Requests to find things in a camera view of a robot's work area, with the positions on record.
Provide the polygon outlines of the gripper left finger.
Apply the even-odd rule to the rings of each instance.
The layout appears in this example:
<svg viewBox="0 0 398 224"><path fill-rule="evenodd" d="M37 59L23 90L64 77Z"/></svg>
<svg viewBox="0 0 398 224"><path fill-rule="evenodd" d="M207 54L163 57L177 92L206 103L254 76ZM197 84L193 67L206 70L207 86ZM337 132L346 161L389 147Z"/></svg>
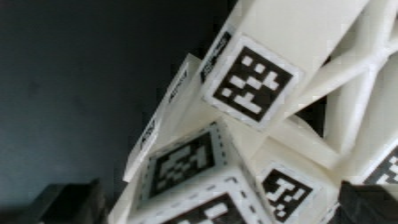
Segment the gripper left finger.
<svg viewBox="0 0 398 224"><path fill-rule="evenodd" d="M99 180L49 184L16 224L106 224L106 202Z"/></svg>

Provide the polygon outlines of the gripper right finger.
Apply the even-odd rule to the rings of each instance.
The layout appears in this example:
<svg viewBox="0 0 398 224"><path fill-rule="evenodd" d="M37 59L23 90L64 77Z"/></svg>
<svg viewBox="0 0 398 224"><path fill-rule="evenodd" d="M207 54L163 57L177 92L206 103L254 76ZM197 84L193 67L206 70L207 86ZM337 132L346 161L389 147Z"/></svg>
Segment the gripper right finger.
<svg viewBox="0 0 398 224"><path fill-rule="evenodd" d="M330 224L398 224L398 184L341 182Z"/></svg>

